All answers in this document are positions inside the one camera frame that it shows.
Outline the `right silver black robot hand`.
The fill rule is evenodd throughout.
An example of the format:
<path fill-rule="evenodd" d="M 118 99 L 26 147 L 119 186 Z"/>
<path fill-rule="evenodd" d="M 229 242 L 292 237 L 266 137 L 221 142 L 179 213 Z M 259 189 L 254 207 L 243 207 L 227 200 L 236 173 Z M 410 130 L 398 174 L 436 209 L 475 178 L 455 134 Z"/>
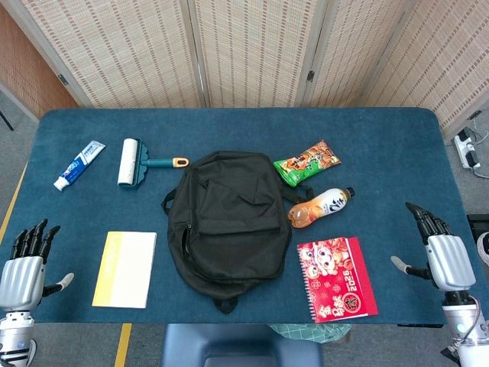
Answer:
<path fill-rule="evenodd" d="M 405 205 L 416 221 L 428 262 L 426 267 L 420 268 L 391 256 L 392 263 L 404 274 L 431 281 L 444 293 L 444 307 L 475 305 L 477 301 L 469 290 L 476 278 L 462 239 L 430 211 L 414 203 L 406 202 Z"/>

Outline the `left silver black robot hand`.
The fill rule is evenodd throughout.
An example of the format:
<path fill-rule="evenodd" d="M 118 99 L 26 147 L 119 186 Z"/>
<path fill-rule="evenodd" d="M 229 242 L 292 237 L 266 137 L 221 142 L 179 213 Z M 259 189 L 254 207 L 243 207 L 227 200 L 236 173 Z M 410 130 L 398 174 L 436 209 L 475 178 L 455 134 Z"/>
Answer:
<path fill-rule="evenodd" d="M 68 273 L 61 281 L 45 284 L 47 259 L 60 227 L 45 231 L 47 219 L 16 236 L 1 276 L 1 309 L 6 312 L 34 310 L 45 297 L 63 291 L 74 279 Z"/>

